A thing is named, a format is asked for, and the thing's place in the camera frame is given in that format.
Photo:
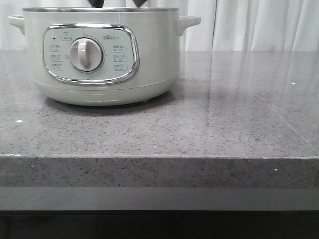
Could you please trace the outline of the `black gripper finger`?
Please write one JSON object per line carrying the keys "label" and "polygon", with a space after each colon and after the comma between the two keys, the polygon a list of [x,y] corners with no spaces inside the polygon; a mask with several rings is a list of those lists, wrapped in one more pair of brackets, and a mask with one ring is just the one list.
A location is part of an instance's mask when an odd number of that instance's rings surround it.
{"label": "black gripper finger", "polygon": [[148,0],[133,0],[133,3],[136,7],[141,7],[143,4],[145,4]]}
{"label": "black gripper finger", "polygon": [[88,0],[91,7],[103,7],[104,0]]}

